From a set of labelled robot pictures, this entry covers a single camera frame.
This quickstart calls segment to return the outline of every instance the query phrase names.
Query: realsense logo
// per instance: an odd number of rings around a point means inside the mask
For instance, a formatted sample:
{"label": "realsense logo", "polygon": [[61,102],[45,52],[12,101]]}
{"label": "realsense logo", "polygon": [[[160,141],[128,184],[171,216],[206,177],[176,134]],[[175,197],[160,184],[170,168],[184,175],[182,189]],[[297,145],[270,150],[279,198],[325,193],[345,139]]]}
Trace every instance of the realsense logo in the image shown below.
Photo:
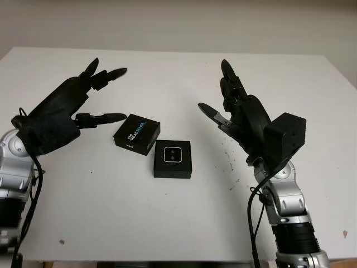
{"label": "realsense logo", "polygon": [[128,139],[133,141],[136,137],[136,135],[138,135],[140,133],[140,131],[142,130],[142,128],[146,125],[146,122],[141,122],[139,124],[139,126],[137,127],[137,129],[135,130],[134,134],[129,134]]}

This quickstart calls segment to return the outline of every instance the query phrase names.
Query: white table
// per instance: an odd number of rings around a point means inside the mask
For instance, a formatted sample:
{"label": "white table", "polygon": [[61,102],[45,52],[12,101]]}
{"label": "white table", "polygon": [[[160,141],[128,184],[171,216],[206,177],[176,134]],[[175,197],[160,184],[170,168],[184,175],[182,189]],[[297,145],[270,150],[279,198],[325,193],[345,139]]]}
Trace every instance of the white table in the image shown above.
{"label": "white table", "polygon": [[[357,92],[325,58],[15,48],[0,61],[1,131],[12,127],[19,107],[31,111],[95,57],[98,70],[128,73],[91,90],[79,112],[160,121],[159,139],[191,141],[192,178],[154,178],[154,149],[143,156],[114,145],[121,123],[82,130],[69,146],[40,158],[47,173],[20,250],[26,260],[251,259],[246,207],[253,170],[197,107],[205,102],[228,117],[219,88],[224,58],[272,119],[283,112],[307,119],[306,144],[293,163],[316,236],[330,258],[357,257]],[[256,222],[258,201],[253,209]],[[265,215],[258,250],[274,259]]]}

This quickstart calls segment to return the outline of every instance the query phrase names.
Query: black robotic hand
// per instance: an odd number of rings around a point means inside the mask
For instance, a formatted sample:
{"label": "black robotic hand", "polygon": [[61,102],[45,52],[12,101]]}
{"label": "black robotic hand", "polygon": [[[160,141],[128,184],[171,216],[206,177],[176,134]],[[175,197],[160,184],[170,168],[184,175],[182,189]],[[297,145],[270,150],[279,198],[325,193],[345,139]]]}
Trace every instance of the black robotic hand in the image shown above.
{"label": "black robotic hand", "polygon": [[126,68],[110,72],[103,70],[94,75],[99,64],[96,58],[79,76],[65,80],[27,116],[20,109],[20,115],[11,122],[18,129],[17,136],[22,140],[31,156],[47,154],[63,147],[80,136],[79,129],[96,127],[126,118],[125,114],[112,113],[91,116],[88,113],[71,116],[88,99],[87,92],[93,88],[100,90],[109,81],[124,75]]}
{"label": "black robotic hand", "polygon": [[259,99],[247,95],[226,60],[222,61],[221,69],[223,106],[231,113],[230,120],[205,103],[198,104],[200,109],[218,124],[219,129],[239,142],[249,155],[249,166],[262,160],[267,171],[280,170],[305,143],[306,120],[284,113],[271,122]]}

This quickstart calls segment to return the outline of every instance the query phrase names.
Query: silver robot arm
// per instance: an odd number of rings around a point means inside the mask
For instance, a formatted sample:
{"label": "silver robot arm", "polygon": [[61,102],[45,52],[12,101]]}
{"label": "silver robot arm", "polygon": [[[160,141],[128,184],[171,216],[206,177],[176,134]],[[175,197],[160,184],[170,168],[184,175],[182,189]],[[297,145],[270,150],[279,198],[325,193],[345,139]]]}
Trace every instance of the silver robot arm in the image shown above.
{"label": "silver robot arm", "polygon": [[19,267],[22,256],[15,254],[21,237],[21,214],[35,178],[33,160],[17,130],[0,139],[0,267]]}
{"label": "silver robot arm", "polygon": [[[254,169],[260,183],[266,177],[263,163]],[[276,237],[279,268],[329,268],[325,251],[320,250],[315,238],[310,214],[303,194],[296,184],[296,171],[289,161],[263,187],[269,223]]]}

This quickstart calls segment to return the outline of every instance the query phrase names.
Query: black cylinder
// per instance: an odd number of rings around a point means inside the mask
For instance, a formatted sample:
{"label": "black cylinder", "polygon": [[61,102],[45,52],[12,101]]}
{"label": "black cylinder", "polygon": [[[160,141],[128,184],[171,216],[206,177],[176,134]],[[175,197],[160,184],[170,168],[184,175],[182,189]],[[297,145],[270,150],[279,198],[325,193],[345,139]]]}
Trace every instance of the black cylinder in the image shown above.
{"label": "black cylinder", "polygon": [[0,199],[0,227],[16,228],[21,220],[25,202],[15,198]]}
{"label": "black cylinder", "polygon": [[286,254],[320,252],[319,243],[310,222],[272,226],[278,251]]}

